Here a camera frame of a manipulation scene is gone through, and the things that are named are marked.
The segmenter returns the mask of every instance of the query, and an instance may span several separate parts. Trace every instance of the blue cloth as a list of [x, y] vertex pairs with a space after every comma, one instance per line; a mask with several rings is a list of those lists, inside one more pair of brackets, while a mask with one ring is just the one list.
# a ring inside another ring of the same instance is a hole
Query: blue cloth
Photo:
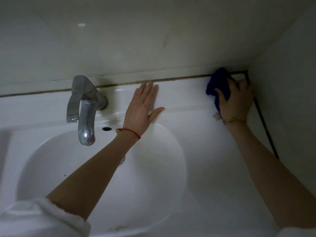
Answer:
[[235, 79], [230, 76], [229, 72], [225, 68], [219, 68], [211, 76], [211, 80], [207, 84], [206, 88], [207, 95], [215, 96], [214, 104], [219, 114], [221, 113], [219, 110], [219, 98], [217, 92], [215, 91], [215, 88], [220, 89], [223, 92], [225, 99], [228, 100], [230, 97], [230, 90], [227, 78], [230, 78], [235, 81]]

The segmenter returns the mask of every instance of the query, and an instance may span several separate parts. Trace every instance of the chrome faucet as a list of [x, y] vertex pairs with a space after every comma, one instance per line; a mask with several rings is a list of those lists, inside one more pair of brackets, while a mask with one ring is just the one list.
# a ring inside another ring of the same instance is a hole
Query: chrome faucet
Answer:
[[67, 123], [78, 123], [78, 137], [82, 145], [95, 142], [94, 119], [97, 110], [105, 108], [107, 99], [84, 75], [76, 75], [72, 81], [71, 97], [67, 106]]

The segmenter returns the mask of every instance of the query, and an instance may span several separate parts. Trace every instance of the wall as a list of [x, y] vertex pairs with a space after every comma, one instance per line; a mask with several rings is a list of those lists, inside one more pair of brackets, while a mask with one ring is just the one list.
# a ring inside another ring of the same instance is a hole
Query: wall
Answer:
[[249, 69], [281, 161], [316, 194], [316, 3]]
[[245, 70], [314, 0], [0, 0], [0, 95]]

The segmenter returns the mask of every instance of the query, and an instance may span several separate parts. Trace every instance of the hand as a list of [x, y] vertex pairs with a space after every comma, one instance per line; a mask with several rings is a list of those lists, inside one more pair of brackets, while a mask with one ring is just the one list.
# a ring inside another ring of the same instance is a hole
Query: hand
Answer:
[[149, 107], [152, 104], [154, 96], [158, 92], [158, 85], [153, 86], [152, 82], [143, 83], [136, 89], [133, 99], [127, 108], [123, 128], [135, 131], [139, 136], [149, 127], [156, 116], [165, 110], [159, 107], [148, 115]]
[[223, 119], [232, 117], [246, 121], [254, 99], [253, 89], [247, 84], [246, 80], [227, 80], [231, 92], [229, 100], [225, 99], [219, 89], [215, 89], [219, 96], [221, 116]]

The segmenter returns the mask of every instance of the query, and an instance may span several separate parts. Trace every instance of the forearm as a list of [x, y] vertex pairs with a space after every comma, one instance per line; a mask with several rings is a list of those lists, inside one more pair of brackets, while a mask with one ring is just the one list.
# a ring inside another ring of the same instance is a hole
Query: forearm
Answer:
[[121, 131], [116, 138], [89, 159], [47, 198], [66, 212], [89, 217], [115, 170], [138, 138], [130, 131]]
[[316, 227], [316, 198], [242, 122], [227, 123], [250, 176], [278, 225]]

